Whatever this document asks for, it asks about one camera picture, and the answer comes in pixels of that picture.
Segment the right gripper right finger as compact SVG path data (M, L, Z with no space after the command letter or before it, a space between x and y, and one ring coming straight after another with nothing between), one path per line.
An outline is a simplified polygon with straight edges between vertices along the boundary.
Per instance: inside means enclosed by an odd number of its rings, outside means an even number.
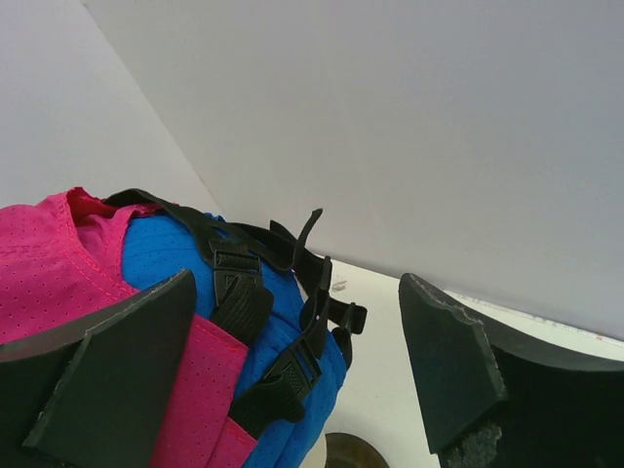
M531 336L414 274L399 301L429 451L444 467L619 467L623 365Z

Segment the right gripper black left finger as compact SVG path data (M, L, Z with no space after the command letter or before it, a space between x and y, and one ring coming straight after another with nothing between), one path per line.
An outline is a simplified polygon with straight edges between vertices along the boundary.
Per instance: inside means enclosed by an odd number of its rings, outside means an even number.
M4 467L147 467L194 316L183 270L1 347Z

